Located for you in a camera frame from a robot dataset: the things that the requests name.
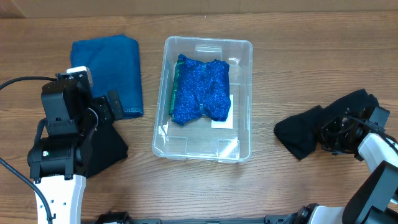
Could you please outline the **black cloth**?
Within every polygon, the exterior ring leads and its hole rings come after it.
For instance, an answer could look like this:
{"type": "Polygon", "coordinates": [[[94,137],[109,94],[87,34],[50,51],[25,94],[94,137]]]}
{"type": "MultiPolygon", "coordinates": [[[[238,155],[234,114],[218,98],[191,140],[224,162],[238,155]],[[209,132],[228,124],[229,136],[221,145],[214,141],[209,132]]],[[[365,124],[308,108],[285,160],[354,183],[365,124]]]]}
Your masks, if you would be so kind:
{"type": "Polygon", "coordinates": [[[93,134],[91,145],[87,179],[127,158],[128,146],[112,124],[100,125],[93,134]]]}

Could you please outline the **black garment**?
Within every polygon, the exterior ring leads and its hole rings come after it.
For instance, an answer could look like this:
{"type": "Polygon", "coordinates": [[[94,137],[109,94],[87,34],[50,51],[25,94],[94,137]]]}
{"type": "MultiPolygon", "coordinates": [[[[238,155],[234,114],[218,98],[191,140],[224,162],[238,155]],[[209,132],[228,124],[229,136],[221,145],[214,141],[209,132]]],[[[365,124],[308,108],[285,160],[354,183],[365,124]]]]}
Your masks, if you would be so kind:
{"type": "Polygon", "coordinates": [[[326,108],[318,105],[278,122],[274,127],[274,134],[287,150],[301,161],[315,151],[319,142],[316,128],[322,121],[330,121],[344,114],[347,109],[359,112],[378,104],[374,95],[368,94],[364,89],[356,90],[326,108]]]}

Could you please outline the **blue sequin garment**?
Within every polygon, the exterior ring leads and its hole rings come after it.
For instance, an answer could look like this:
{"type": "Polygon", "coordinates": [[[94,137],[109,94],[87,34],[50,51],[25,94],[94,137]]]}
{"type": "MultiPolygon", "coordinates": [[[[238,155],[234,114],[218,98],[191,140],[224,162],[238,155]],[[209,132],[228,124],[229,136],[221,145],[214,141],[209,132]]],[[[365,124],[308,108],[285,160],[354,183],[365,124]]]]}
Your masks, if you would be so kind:
{"type": "Polygon", "coordinates": [[[202,62],[180,54],[175,65],[169,115],[185,125],[202,116],[224,122],[231,107],[229,64],[214,59],[202,62]]]}

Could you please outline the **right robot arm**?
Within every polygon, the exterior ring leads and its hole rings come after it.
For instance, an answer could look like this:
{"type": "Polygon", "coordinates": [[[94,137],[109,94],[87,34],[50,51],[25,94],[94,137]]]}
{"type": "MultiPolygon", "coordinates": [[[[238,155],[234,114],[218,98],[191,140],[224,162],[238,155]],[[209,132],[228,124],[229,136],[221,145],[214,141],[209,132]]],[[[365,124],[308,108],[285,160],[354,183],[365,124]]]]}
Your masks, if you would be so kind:
{"type": "Polygon", "coordinates": [[[366,163],[370,175],[344,207],[309,204],[284,223],[397,223],[397,212],[389,208],[397,203],[397,141],[384,129],[389,114],[375,106],[319,120],[315,132],[322,148],[353,154],[366,163]]]}

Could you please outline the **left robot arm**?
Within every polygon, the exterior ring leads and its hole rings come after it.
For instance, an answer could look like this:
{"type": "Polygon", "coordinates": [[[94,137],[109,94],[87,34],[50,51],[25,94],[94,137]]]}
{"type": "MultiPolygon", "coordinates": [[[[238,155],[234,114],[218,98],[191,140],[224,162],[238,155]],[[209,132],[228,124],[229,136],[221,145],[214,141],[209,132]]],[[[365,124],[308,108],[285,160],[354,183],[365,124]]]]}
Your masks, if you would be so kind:
{"type": "Polygon", "coordinates": [[[54,223],[80,223],[86,180],[127,157],[106,98],[93,98],[90,87],[69,79],[42,87],[48,136],[36,137],[27,161],[54,223]]]}

